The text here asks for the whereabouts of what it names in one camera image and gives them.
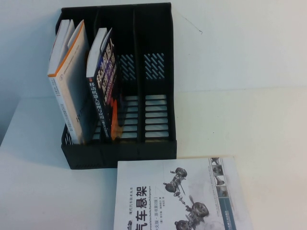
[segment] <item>desk organizer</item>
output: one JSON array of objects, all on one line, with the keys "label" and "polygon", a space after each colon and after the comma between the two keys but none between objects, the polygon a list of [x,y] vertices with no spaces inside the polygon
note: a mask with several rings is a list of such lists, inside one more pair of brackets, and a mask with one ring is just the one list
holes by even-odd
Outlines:
[{"label": "desk organizer", "polygon": [[124,132],[104,143],[97,123],[93,140],[75,145],[67,127],[62,150],[71,169],[116,168],[118,161],[175,159],[174,45],[170,3],[63,8],[57,22],[84,19],[90,46],[98,28],[113,28],[123,95]]}]

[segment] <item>white table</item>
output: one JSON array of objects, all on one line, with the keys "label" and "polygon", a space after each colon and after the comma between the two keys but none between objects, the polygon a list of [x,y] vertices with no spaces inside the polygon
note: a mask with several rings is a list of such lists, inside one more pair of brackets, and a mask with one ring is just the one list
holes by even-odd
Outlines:
[{"label": "white table", "polygon": [[[304,229],[306,104],[307,88],[179,93],[177,156],[234,155],[254,229]],[[113,229],[116,170],[70,170],[63,127],[54,98],[19,103],[0,147],[1,230]]]}]

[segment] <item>book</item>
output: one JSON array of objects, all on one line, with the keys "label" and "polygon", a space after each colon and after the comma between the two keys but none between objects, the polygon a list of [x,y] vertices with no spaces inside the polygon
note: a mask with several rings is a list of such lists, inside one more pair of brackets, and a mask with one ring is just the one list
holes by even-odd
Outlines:
[{"label": "book", "polygon": [[119,229],[252,230],[234,158],[118,162]]},{"label": "book", "polygon": [[123,123],[118,113],[124,111],[121,97],[120,76],[112,29],[100,28],[91,47],[86,77],[101,122],[104,142],[119,138]]},{"label": "book", "polygon": [[72,20],[62,20],[47,75],[74,144],[90,141],[96,123],[85,77],[88,51],[84,21],[74,29]]}]

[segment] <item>car suspension illustration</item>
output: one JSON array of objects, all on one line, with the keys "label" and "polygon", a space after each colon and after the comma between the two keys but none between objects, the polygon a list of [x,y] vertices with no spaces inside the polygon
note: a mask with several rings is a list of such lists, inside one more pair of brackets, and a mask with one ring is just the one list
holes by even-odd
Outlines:
[{"label": "car suspension illustration", "polygon": [[218,197],[228,197],[226,186],[216,187]]},{"label": "car suspension illustration", "polygon": [[219,163],[219,159],[220,159],[219,157],[212,157],[211,158],[211,163],[215,162],[215,164],[220,164]]},{"label": "car suspension illustration", "polygon": [[216,180],[217,180],[216,185],[223,185],[223,184],[225,184],[225,181],[223,181],[222,179],[218,178],[217,176],[214,176],[214,177],[215,177]]},{"label": "car suspension illustration", "polygon": [[175,222],[177,230],[196,230],[196,226],[200,225],[201,222],[205,222],[203,218],[209,215],[209,211],[203,203],[194,202],[191,196],[189,196],[189,198],[193,204],[192,207],[186,205],[182,198],[179,199],[184,205],[186,205],[186,211],[189,212],[189,214],[186,215],[188,220]]},{"label": "car suspension illustration", "polygon": [[180,188],[185,195],[181,182],[186,179],[188,173],[185,169],[176,168],[175,171],[171,171],[171,173],[176,174],[170,183],[163,183],[165,185],[165,189],[174,193],[175,197],[179,198],[179,201],[185,205],[186,211],[189,212],[186,217],[188,220],[179,220],[175,222],[175,226],[177,230],[196,230],[196,226],[200,225],[201,222],[204,222],[204,217],[209,215],[209,211],[207,207],[200,202],[194,202],[192,196],[189,196],[190,201],[192,202],[192,207],[186,204],[183,200],[183,196],[180,193]]},{"label": "car suspension illustration", "polygon": [[223,175],[223,169],[222,169],[222,166],[221,166],[221,165],[213,165],[213,166],[212,166],[212,171],[213,171],[215,174]]},{"label": "car suspension illustration", "polygon": [[176,175],[174,176],[174,178],[172,179],[172,181],[170,183],[163,183],[165,185],[165,189],[170,193],[179,192],[179,194],[180,194],[180,189],[179,189],[179,186],[180,186],[181,189],[182,189],[182,192],[185,194],[185,192],[182,188],[181,182],[186,179],[186,176],[188,175],[187,171],[185,169],[182,169],[182,168],[176,168],[176,170],[171,171],[171,173],[174,173]]}]

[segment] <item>white book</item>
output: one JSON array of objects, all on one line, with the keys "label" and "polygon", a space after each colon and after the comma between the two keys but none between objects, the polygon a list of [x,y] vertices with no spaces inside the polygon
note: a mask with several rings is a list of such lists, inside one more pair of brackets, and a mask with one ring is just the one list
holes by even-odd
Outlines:
[{"label": "white book", "polygon": [[91,117],[94,107],[86,82],[86,53],[89,45],[84,21],[75,30],[72,20],[69,22],[64,32],[61,26],[63,21],[60,24],[53,47],[59,52],[52,51],[50,60],[55,61],[49,64],[48,77],[73,143],[83,144],[91,139],[95,123]]},{"label": "white book", "polygon": [[87,67],[86,67],[86,77],[87,78],[92,78],[95,75],[95,71],[97,68],[98,61],[100,59],[101,55],[101,47],[103,42],[105,42],[105,37],[107,34],[107,29],[106,28],[99,28],[97,35],[95,37],[95,40],[92,44],[90,53],[88,55],[87,59]]},{"label": "white book", "polygon": [[118,162],[123,229],[252,230],[234,158]]},{"label": "white book", "polygon": [[53,44],[53,48],[50,55],[48,74],[54,73],[59,66],[62,44],[64,43],[64,39],[67,34],[69,25],[70,25],[69,20],[62,20],[61,23],[59,24],[57,36]]}]

